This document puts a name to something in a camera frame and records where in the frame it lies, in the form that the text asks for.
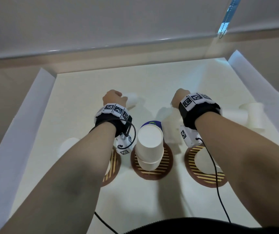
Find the wire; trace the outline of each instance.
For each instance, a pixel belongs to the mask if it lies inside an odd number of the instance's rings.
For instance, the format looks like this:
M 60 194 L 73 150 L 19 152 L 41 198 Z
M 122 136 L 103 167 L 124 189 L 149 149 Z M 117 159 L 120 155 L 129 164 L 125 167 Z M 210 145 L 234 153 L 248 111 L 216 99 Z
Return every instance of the wire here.
M 204 141 L 203 141 L 201 138 L 196 138 L 196 140 L 201 140 L 202 143 L 204 144 Z M 211 154 L 210 154 L 208 148 L 207 148 L 207 151 L 208 151 L 208 153 L 209 153 L 209 155 L 210 155 L 210 158 L 211 158 L 211 160 L 212 160 L 212 162 L 213 162 L 213 165 L 214 165 L 214 170 L 215 170 L 215 181 L 216 181 L 216 185 L 217 185 L 218 198 L 219 198 L 220 203 L 221 203 L 221 205 L 222 205 L 222 207 L 223 207 L 223 209 L 224 209 L 224 212 L 225 212 L 225 214 L 226 214 L 226 216 L 227 216 L 227 219 L 228 219 L 229 223 L 231 223 L 231 220 L 229 219 L 229 216 L 228 216 L 228 214 L 227 214 L 227 212 L 226 212 L 226 209 L 225 209 L 225 207 L 224 207 L 224 205 L 223 205 L 223 202 L 222 202 L 222 200 L 221 200 L 220 193 L 219 193 L 219 191 L 218 191 L 218 172 L 217 172 L 217 167 L 215 166 L 215 162 L 214 162 L 213 157 L 211 156 Z
M 98 219 L 107 227 L 109 228 L 114 234 L 119 234 L 117 233 L 112 227 L 110 227 L 108 224 L 106 224 L 106 222 L 104 220 L 101 219 L 101 217 L 96 213 L 94 212 L 95 216 L 98 217 Z
M 123 146 L 120 145 L 120 144 L 118 145 L 118 148 L 119 148 L 119 149 L 127 149 L 128 147 L 130 147 L 130 146 L 134 143 L 135 138 L 136 138 L 136 129 L 135 129 L 135 126 L 132 124 L 132 122 L 129 122 L 129 121 L 127 121 L 127 120 L 120 119 L 120 118 L 111 118 L 111 119 L 108 119 L 108 120 L 103 120 L 101 123 L 99 123 L 99 124 L 97 124 L 96 126 L 94 126 L 89 132 L 91 132 L 91 131 L 94 130 L 97 126 L 99 126 L 100 124 L 102 124 L 102 123 L 104 123 L 104 122 L 114 121 L 114 120 L 126 121 L 127 123 L 131 124 L 131 126 L 132 126 L 133 129 L 134 129 L 134 139 L 132 140 L 132 142 L 131 142 L 128 146 L 126 146 L 125 148 L 123 148 Z

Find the forearm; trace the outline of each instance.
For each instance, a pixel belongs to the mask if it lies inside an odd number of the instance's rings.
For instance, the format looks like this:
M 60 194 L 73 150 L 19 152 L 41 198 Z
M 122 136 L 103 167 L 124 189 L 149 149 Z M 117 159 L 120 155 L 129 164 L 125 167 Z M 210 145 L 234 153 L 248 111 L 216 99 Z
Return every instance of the forearm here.
M 45 174 L 0 233 L 86 233 L 108 166 L 116 129 L 105 122 Z
M 213 112 L 195 125 L 248 211 L 263 226 L 279 226 L 279 146 Z

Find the gray roller blind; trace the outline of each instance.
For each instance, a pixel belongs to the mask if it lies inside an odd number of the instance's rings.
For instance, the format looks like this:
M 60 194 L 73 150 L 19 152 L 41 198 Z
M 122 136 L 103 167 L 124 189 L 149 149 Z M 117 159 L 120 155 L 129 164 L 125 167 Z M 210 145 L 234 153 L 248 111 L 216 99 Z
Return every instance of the gray roller blind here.
M 279 28 L 279 0 L 241 0 L 228 33 Z
M 214 36 L 231 0 L 0 0 L 0 58 Z

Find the black wristband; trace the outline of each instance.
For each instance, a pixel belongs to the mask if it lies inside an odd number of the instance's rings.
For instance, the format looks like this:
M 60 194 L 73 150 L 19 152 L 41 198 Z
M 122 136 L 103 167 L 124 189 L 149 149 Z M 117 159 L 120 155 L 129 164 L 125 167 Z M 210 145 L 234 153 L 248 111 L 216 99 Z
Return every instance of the black wristband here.
M 115 120 L 111 120 L 109 121 L 111 124 L 113 124 L 116 128 L 116 135 L 115 137 L 117 137 L 119 134 L 121 133 L 126 133 L 127 132 L 127 128 L 128 126 L 124 125 L 121 120 L 116 120 L 119 119 L 118 117 L 114 116 L 113 114 L 108 114 L 108 113 L 102 113 L 100 114 L 97 118 L 96 118 L 96 123 L 95 126 L 98 126 L 100 123 L 102 123 L 105 120 L 109 120 L 109 119 L 115 119 Z
M 192 130 L 197 130 L 195 126 L 196 119 L 199 118 L 201 115 L 205 114 L 206 112 L 215 112 L 217 114 L 220 114 L 218 109 L 220 109 L 220 106 L 217 103 L 197 104 L 192 108 L 192 110 L 188 111 L 187 114 L 184 115 L 185 116 L 185 118 L 183 118 L 184 126 L 189 127 Z

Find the round coaster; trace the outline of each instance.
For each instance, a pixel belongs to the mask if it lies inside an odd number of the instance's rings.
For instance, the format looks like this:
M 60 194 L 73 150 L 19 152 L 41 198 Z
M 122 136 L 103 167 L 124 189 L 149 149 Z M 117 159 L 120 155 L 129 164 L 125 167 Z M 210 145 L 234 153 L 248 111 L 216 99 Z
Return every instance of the round coaster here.
M 163 143 L 163 148 L 164 153 L 159 166 L 155 170 L 145 171 L 138 164 L 134 146 L 133 151 L 131 153 L 131 165 L 134 171 L 137 173 L 137 175 L 139 175 L 141 178 L 144 178 L 145 180 L 160 180 L 171 171 L 171 168 L 173 166 L 172 151 L 165 142 Z
M 197 181 L 199 184 L 216 188 L 216 176 L 215 174 L 205 174 L 201 172 L 195 164 L 195 155 L 198 151 L 204 148 L 204 144 L 188 148 L 185 153 L 184 162 L 189 175 Z M 218 187 L 223 186 L 227 183 L 227 179 L 222 172 L 218 172 Z
M 108 185 L 117 176 L 121 166 L 121 157 L 113 147 L 110 157 L 110 169 L 102 180 L 102 186 Z

